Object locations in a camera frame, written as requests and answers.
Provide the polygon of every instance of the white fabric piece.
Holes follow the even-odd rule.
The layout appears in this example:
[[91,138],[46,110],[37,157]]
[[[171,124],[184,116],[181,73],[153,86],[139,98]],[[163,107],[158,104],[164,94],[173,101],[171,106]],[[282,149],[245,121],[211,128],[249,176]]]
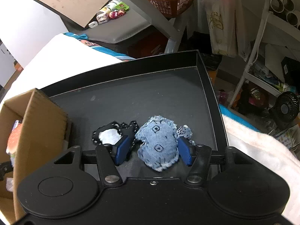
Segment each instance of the white fabric piece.
[[116,129],[108,129],[99,133],[99,140],[102,144],[115,145],[121,139],[121,135]]
[[300,162],[273,137],[255,132],[222,115],[228,143],[281,176],[289,185],[290,197],[282,215],[300,224]]

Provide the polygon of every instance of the orange basket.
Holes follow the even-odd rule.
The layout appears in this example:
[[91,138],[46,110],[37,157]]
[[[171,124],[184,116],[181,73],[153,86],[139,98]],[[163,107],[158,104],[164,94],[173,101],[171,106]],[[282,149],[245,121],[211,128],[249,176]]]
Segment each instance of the orange basket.
[[194,0],[149,0],[166,18],[176,18],[187,10]]

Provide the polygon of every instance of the white wall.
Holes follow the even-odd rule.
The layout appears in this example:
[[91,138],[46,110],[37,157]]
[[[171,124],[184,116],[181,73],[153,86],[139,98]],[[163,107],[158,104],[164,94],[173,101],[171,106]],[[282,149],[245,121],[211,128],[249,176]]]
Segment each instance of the white wall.
[[0,0],[0,38],[22,67],[65,32],[60,17],[33,0]]
[[5,86],[7,81],[16,71],[14,68],[14,61],[12,55],[9,54],[9,51],[4,46],[0,45],[0,85]]

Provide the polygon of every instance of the toy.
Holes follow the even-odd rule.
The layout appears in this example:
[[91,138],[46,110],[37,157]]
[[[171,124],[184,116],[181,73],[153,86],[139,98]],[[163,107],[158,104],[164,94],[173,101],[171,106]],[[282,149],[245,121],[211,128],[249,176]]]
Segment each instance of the toy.
[[124,10],[118,11],[118,17],[121,17],[125,14],[126,12]]
[[112,11],[108,16],[110,19],[116,19],[118,17],[118,11]]

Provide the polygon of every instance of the white sheet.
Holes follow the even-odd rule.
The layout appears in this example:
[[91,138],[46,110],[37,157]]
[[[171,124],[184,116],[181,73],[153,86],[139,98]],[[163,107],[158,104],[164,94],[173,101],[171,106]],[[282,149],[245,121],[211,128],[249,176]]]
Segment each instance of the white sheet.
[[300,162],[272,136],[255,132],[222,115],[230,146],[281,176],[289,185],[290,196],[282,215],[293,224],[300,224]]
[[118,62],[121,60],[98,52],[75,38],[58,34],[24,68],[3,101],[33,88],[41,89],[74,75]]

